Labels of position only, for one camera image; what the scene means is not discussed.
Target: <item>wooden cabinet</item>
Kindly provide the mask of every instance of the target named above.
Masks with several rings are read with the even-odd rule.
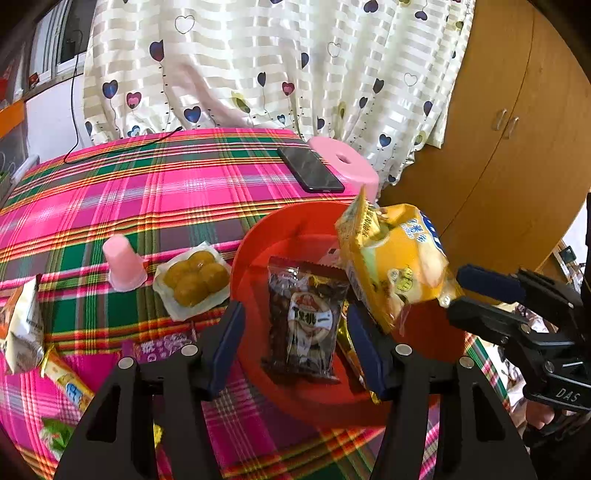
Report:
[[[454,266],[538,268],[591,186],[591,85],[557,31],[534,14],[530,59],[499,145],[441,236]]]
[[[526,0],[478,0],[472,28],[443,148],[418,152],[380,203],[431,217],[452,267],[534,270],[591,187],[591,84]]]
[[[380,203],[411,203],[443,232],[486,168],[513,110],[531,47],[534,7],[478,0],[442,149],[426,145]]]

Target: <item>pink plastic stool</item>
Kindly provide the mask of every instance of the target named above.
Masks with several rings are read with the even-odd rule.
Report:
[[[328,137],[312,137],[308,145],[345,177],[355,193],[365,184],[367,199],[373,202],[378,197],[378,174],[352,147]]]

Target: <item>curtain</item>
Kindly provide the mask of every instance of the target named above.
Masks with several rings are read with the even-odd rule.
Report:
[[[396,183],[441,147],[475,0],[98,0],[84,112],[95,144],[289,128],[348,143]]]

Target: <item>human hand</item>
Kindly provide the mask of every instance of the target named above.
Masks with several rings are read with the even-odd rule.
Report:
[[[554,409],[548,405],[528,400],[525,406],[525,419],[532,427],[540,430],[554,420]]]

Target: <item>black phone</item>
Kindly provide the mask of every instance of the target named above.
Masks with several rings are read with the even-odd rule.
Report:
[[[310,147],[279,147],[277,153],[305,192],[342,193],[345,191],[345,186],[322,163],[318,153]]]

